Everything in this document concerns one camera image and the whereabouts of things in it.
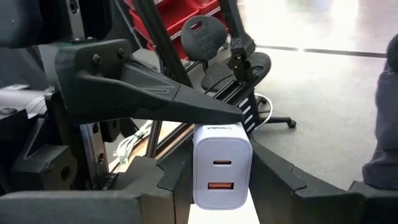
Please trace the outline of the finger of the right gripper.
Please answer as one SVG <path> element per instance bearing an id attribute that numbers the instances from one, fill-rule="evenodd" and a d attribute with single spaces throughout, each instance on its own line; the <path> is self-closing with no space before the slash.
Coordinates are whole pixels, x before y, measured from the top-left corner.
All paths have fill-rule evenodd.
<path id="1" fill-rule="evenodd" d="M 46 144 L 18 157 L 11 181 L 16 190 L 69 190 L 77 170 L 77 160 L 68 146 Z"/>
<path id="2" fill-rule="evenodd" d="M 130 56 L 126 40 L 65 45 L 55 56 L 55 87 L 70 121 L 119 118 L 233 124 L 242 111 L 178 83 Z"/>

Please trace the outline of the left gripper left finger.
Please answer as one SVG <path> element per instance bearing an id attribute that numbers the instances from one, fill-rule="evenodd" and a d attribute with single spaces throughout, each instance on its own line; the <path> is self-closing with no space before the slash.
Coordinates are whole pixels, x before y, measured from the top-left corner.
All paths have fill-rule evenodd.
<path id="1" fill-rule="evenodd" d="M 7 194 L 1 223 L 187 223 L 192 152 L 192 144 L 182 143 L 159 161 L 137 156 L 109 190 Z"/>

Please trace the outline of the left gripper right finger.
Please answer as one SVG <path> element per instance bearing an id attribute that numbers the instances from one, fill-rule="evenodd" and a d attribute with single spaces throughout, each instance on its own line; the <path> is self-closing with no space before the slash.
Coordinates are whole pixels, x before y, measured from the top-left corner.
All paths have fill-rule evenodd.
<path id="1" fill-rule="evenodd" d="M 255 140 L 249 188 L 260 223 L 397 224 L 397 192 L 353 182 L 343 190 Z"/>

